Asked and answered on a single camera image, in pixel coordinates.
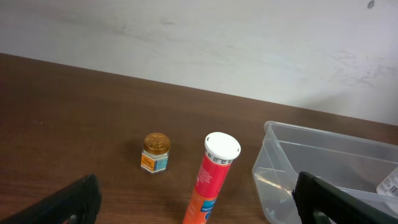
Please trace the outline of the clear plastic container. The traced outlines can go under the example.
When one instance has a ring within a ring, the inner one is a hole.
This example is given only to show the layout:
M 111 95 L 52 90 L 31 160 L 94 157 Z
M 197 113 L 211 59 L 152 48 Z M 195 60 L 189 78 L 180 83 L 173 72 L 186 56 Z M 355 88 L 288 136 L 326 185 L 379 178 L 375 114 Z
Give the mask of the clear plastic container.
M 301 171 L 368 205 L 397 216 L 397 197 L 377 186 L 397 169 L 397 146 L 293 124 L 268 121 L 252 174 L 262 210 L 272 224 L 300 223 L 292 191 Z

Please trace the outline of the small gold-lid balm jar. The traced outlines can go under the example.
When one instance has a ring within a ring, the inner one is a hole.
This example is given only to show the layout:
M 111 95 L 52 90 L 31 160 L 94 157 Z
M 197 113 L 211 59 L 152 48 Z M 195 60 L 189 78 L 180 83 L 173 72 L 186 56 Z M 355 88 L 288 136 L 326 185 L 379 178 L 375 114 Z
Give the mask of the small gold-lid balm jar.
M 144 138 L 141 168 L 151 174 L 166 170 L 169 159 L 170 139 L 162 133 L 150 133 Z

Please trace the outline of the white spray bottle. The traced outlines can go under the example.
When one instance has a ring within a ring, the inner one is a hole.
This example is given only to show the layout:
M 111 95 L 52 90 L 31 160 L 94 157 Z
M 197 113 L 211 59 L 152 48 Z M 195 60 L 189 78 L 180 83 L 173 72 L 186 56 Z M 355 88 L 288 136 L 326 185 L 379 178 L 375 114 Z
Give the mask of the white spray bottle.
M 380 195 L 397 197 L 397 169 L 394 169 L 376 188 Z

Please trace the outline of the orange tablet tube white cap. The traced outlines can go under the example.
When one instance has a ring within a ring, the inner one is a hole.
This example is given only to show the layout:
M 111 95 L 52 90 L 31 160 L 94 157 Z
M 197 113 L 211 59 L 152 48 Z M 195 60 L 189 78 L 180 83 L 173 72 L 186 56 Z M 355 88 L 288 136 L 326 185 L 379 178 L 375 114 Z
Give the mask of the orange tablet tube white cap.
M 205 155 L 183 224 L 202 224 L 208 221 L 229 168 L 240 152 L 239 142 L 229 134 L 213 132 L 206 136 Z

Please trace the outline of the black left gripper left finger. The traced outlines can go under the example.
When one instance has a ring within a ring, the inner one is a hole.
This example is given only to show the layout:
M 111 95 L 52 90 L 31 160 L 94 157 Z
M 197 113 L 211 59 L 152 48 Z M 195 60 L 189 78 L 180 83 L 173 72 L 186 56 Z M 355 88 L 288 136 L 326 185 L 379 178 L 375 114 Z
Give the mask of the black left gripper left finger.
M 100 208 L 100 184 L 97 176 L 90 174 L 1 220 L 1 223 L 94 223 Z

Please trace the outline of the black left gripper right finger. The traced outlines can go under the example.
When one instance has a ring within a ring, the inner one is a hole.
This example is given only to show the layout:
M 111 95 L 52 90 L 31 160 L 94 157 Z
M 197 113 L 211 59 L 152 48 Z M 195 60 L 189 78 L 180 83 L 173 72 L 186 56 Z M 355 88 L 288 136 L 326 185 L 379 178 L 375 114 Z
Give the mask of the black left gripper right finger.
M 397 224 L 397 218 L 308 172 L 299 173 L 292 196 L 302 224 Z

